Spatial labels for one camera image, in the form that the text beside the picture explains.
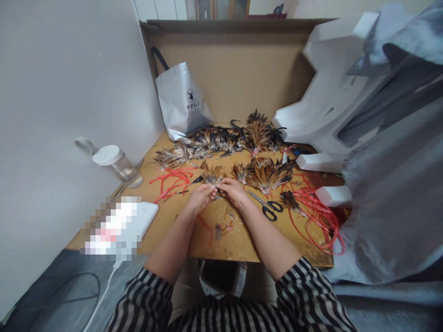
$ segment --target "wooden table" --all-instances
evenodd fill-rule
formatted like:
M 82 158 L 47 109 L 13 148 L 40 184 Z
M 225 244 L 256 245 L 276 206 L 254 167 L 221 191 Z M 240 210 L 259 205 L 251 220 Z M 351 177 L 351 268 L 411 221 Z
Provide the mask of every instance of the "wooden table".
M 159 170 L 158 164 L 152 160 L 153 157 L 155 157 L 156 155 L 156 151 L 161 149 L 163 146 L 167 148 L 172 147 L 172 142 L 169 140 L 166 132 L 164 132 L 160 136 L 155 145 L 145 155 L 144 162 L 139 169 L 140 173 L 144 177 L 143 184 L 134 189 L 126 188 L 123 191 L 123 196 L 141 196 L 142 200 L 145 202 L 154 202 L 158 198 L 158 196 L 160 195 L 160 181 L 155 181 L 153 184 L 149 184 L 149 182 L 164 174 L 164 172 Z M 277 152 L 275 154 L 264 153 L 264 155 L 268 155 L 275 160 L 281 159 L 282 156 L 280 152 Z M 231 176 L 231 166 L 235 161 L 250 161 L 250 154 L 247 151 L 243 151 L 242 153 L 235 153 L 232 156 L 218 158 L 215 160 L 214 158 L 217 156 L 218 155 L 214 155 L 212 159 L 208 159 L 208 165 L 225 166 L 225 171 L 228 176 Z M 191 160 L 190 163 L 200 165 L 202 161 Z M 194 174 L 192 179 L 195 179 L 202 173 L 202 170 L 196 169 L 191 172 Z M 296 168 L 294 169 L 293 180 L 300 181 L 302 179 L 300 176 L 302 172 L 307 175 L 309 175 L 309 173 L 312 173 Z M 318 173 L 318 175 L 322 179 L 324 185 L 343 185 L 343 180 L 334 174 Z M 168 188 L 172 185 L 173 182 L 174 179 L 168 179 L 167 181 L 165 181 L 164 188 Z M 167 232 L 168 228 L 174 222 L 176 216 L 185 206 L 192 190 L 197 186 L 198 184 L 193 184 L 192 186 L 190 186 L 188 188 L 189 191 L 184 196 L 175 195 L 168 198 L 166 201 L 160 200 L 160 210 L 142 240 L 141 248 L 139 248 L 138 250 L 139 254 L 148 255 L 154 250 L 156 245 Z M 255 190 L 253 188 L 249 189 L 251 189 L 262 199 L 265 199 L 263 194 L 261 194 L 258 190 Z M 280 187 L 274 190 L 272 198 L 273 200 L 279 200 L 280 191 Z M 257 204 L 257 206 L 261 208 L 261 204 L 258 201 L 253 201 Z M 224 226 L 224 224 L 229 224 L 229 222 L 231 221 L 231 218 L 229 216 L 230 214 L 232 214 L 234 218 L 234 225 L 232 230 L 229 233 L 223 235 L 221 240 L 216 241 L 216 224 L 221 224 L 222 226 Z M 307 218 L 300 217 L 296 213 L 292 214 L 293 219 L 299 230 L 306 235 L 305 222 L 307 221 Z M 291 220 L 289 219 L 287 209 L 285 209 L 282 213 L 276 212 L 276 215 L 278 217 L 278 220 L 274 224 L 283 232 L 283 234 L 286 235 L 289 240 L 291 240 L 292 243 L 297 246 L 297 248 L 300 249 L 300 251 L 311 262 L 311 264 L 317 267 L 333 267 L 333 259 L 331 255 L 323 253 L 314 245 L 308 243 L 295 230 L 294 226 L 291 223 Z M 232 208 L 232 205 L 227 199 L 222 198 L 211 202 L 201 213 L 201 217 L 212 229 L 213 240 L 210 244 L 209 230 L 204 226 L 202 222 L 197 220 L 192 233 L 191 243 L 189 245 L 188 255 L 190 257 L 250 262 L 260 261 L 245 223 L 239 216 L 238 212 Z M 317 241 L 324 241 L 323 232 L 318 226 L 313 224 L 312 228 L 310 229 L 310 233 Z M 80 248 L 84 248 L 84 230 L 81 230 L 67 246 L 67 249 L 72 250 L 79 250 Z

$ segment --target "floor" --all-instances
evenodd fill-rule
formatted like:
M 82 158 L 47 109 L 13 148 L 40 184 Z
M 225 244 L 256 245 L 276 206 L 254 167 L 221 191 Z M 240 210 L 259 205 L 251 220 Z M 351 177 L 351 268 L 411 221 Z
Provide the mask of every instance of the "floor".
M 115 272 L 109 291 L 88 331 L 101 332 L 105 329 L 116 303 L 123 296 L 125 283 L 136 275 L 145 260 L 146 256 L 137 255 L 131 262 L 122 263 Z M 78 251 L 63 250 L 22 297 L 19 307 L 23 310 L 15 314 L 4 331 L 82 331 L 94 310 L 97 297 L 64 304 L 56 303 L 96 295 L 98 282 L 92 274 L 100 281 L 101 298 L 113 264 L 106 261 L 86 261 L 85 256 L 80 255 Z M 48 304 L 50 306 L 40 310 L 33 308 Z

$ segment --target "white shopping bag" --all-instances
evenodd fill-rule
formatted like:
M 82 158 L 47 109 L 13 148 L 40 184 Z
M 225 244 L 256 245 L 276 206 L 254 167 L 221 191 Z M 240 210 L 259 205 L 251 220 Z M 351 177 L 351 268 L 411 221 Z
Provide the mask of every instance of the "white shopping bag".
M 176 141 L 213 124 L 214 117 L 186 62 L 169 68 L 158 49 L 153 47 L 152 51 L 165 69 L 156 84 L 169 138 Z

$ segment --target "striped shirt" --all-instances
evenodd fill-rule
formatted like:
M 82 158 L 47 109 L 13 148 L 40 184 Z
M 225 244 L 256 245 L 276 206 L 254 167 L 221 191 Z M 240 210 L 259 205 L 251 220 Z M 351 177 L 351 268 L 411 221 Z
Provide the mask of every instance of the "striped shirt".
M 105 331 L 357 331 L 331 284 L 305 258 L 275 287 L 276 307 L 207 296 L 168 326 L 173 286 L 142 269 L 126 284 Z

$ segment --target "hand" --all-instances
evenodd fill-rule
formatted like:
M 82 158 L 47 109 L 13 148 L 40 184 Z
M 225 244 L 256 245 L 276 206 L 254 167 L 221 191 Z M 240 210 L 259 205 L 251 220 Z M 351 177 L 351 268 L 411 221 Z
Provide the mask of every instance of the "hand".
M 210 184 L 202 184 L 194 189 L 183 210 L 196 217 L 204 210 L 210 201 L 214 200 L 216 194 L 216 188 L 212 187 Z
M 233 178 L 224 178 L 221 183 L 216 185 L 216 187 L 219 189 L 221 195 L 229 198 L 236 208 L 238 208 L 245 200 L 249 199 L 242 184 Z

